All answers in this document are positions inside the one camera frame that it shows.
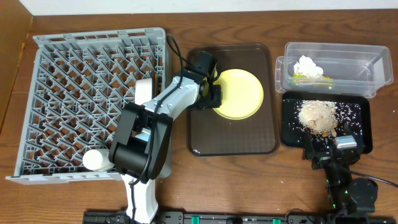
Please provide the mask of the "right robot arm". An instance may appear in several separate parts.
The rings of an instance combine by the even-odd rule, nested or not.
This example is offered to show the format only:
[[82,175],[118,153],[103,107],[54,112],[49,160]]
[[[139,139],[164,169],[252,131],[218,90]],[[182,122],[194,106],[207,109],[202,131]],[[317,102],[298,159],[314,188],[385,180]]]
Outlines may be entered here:
[[304,131],[303,160],[311,160],[312,169],[323,169],[326,173],[326,189],[329,201],[336,213],[329,215],[331,222],[336,219],[366,219],[375,212],[378,185],[369,177],[353,178],[350,166],[357,163],[364,151],[360,135],[344,124],[344,135],[334,138],[328,150],[318,151],[313,146],[310,131]]

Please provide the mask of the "rice food scraps pile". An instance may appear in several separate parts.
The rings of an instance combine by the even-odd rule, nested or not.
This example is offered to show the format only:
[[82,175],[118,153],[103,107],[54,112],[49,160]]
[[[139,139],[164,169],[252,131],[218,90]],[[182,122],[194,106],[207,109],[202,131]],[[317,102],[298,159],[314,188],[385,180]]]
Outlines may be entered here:
[[308,129],[312,144],[324,150],[337,137],[338,121],[335,104],[330,101],[304,101],[299,112],[299,121]]

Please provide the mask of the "white napkin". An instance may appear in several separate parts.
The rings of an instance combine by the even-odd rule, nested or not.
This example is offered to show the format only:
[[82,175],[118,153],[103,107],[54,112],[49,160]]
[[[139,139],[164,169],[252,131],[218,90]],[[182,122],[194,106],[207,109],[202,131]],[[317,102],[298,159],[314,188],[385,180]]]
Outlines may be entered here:
[[294,73],[318,76],[323,75],[323,69],[317,66],[310,57],[301,56],[294,65]]

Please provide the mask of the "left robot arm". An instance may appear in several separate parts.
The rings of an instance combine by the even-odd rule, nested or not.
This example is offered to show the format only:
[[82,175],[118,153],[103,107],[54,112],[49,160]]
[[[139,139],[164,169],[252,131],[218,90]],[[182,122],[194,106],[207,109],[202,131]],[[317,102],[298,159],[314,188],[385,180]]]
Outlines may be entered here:
[[215,56],[200,52],[159,95],[123,108],[108,159],[126,185],[125,223],[151,223],[157,213],[155,180],[166,162],[174,120],[189,107],[221,106],[216,65]]

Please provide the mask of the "wooden chopstick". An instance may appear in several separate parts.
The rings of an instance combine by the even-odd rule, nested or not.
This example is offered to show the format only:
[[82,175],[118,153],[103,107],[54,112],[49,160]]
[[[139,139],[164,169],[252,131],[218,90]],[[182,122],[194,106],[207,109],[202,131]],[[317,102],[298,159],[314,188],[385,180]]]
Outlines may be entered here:
[[152,97],[155,98],[158,92],[158,74],[154,73],[152,76]]

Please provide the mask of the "grey plastic dish rack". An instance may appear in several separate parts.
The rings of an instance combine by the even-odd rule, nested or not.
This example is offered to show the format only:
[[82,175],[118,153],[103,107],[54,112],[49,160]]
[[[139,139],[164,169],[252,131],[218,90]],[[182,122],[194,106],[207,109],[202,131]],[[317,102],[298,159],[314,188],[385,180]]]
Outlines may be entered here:
[[172,79],[163,28],[36,35],[16,167],[9,180],[24,185],[120,180],[114,170],[83,165],[91,149],[108,149],[136,82]]

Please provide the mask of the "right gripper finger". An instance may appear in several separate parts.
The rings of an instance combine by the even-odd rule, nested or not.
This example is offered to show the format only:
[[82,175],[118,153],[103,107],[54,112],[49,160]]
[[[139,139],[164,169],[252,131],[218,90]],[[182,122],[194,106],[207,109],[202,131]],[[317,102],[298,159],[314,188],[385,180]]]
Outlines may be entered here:
[[304,129],[304,147],[303,147],[303,154],[302,154],[302,159],[303,160],[311,160],[314,157],[314,149],[312,145],[312,139],[310,136],[310,132],[308,131],[307,128]]
[[352,136],[357,143],[361,142],[360,137],[353,131],[348,123],[344,123],[343,129],[346,136]]

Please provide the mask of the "yellow round plate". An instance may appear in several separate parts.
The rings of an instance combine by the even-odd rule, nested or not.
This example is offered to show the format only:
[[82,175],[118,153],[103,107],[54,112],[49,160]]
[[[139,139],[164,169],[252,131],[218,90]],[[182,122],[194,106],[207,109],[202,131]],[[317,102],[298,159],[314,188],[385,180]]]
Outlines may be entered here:
[[245,70],[225,70],[215,84],[221,86],[221,106],[213,110],[227,119],[239,120],[252,116],[264,100],[261,82]]

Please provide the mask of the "white bowl with food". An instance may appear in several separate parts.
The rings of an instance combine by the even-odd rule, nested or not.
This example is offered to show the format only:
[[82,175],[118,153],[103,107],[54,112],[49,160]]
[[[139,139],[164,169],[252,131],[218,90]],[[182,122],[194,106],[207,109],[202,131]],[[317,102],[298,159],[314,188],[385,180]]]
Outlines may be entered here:
[[138,80],[135,85],[134,102],[137,105],[142,105],[153,99],[153,81],[151,78]]

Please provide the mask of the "white paper cup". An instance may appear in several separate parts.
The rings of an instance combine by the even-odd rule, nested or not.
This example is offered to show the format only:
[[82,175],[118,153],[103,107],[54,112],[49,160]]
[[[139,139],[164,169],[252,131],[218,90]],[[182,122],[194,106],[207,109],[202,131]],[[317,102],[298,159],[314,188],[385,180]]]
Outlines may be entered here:
[[114,167],[114,164],[109,161],[109,149],[91,149],[83,156],[83,165],[85,168],[92,171],[107,171]]

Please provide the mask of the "green orange snack wrapper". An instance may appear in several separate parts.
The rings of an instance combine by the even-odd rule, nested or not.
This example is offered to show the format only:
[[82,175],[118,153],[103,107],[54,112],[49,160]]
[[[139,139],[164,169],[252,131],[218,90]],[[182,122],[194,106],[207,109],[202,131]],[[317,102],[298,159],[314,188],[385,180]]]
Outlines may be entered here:
[[299,73],[294,73],[293,75],[293,84],[294,85],[314,85],[316,83],[325,83],[328,80],[332,80],[330,77],[326,77],[324,75],[318,75],[318,76],[310,76],[310,75],[304,75],[304,74],[299,74]]

